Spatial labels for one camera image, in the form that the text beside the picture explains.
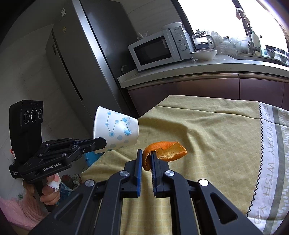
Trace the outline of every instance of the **kitchen counter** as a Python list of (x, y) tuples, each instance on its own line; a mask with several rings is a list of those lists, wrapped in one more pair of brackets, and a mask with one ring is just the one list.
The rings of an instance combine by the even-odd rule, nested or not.
[(215, 72), (245, 72), (281, 76), (289, 79), (289, 67), (255, 60), (236, 60), (228, 55), (216, 55), (207, 61), (180, 61), (139, 72), (134, 69), (118, 78), (122, 88), (164, 78)]

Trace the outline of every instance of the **white paper cup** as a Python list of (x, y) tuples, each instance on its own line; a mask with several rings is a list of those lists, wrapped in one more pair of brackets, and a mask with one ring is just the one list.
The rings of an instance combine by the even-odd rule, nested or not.
[(93, 138), (98, 137), (106, 140), (106, 147), (95, 153), (134, 145), (138, 141), (138, 120), (99, 106), (93, 127)]

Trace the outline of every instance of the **electric kettle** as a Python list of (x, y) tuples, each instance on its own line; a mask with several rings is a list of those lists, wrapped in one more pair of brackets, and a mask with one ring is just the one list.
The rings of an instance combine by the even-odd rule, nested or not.
[(196, 30), (192, 35), (197, 50), (214, 49), (216, 47), (215, 41), (211, 35), (206, 35), (206, 31)]

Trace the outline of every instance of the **cabinet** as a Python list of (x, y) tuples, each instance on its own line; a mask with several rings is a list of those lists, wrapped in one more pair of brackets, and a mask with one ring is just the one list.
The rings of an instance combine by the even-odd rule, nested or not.
[(284, 83), (284, 96), (283, 96), (282, 108), (289, 110), (289, 83)]
[(144, 115), (169, 95), (204, 96), (238, 100), (238, 76), (232, 75), (231, 77), (233, 78), (228, 78), (229, 74), (225, 76), (227, 78), (218, 78), (219, 75), (217, 74), (215, 76), (217, 78), (196, 80), (194, 80), (194, 76), (191, 76), (186, 77), (188, 80), (179, 82), (168, 82), (136, 89), (132, 88), (129, 90), (129, 95), (140, 116)]
[(284, 80), (261, 74), (240, 74), (240, 100), (254, 100), (282, 107)]

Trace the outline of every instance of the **window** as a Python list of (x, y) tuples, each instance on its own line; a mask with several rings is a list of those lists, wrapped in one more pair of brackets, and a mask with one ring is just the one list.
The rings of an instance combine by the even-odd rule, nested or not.
[(194, 32), (215, 31), (222, 37), (246, 37), (232, 0), (178, 0)]
[[(242, 20), (236, 18), (232, 0), (178, 0), (194, 32), (215, 31), (222, 37), (246, 37)], [(255, 0), (239, 0), (253, 31), (266, 45), (287, 51), (282, 29), (276, 20)]]
[(239, 0), (239, 2), (255, 34), (261, 35), (266, 45), (288, 51), (284, 33), (271, 14), (257, 1)]

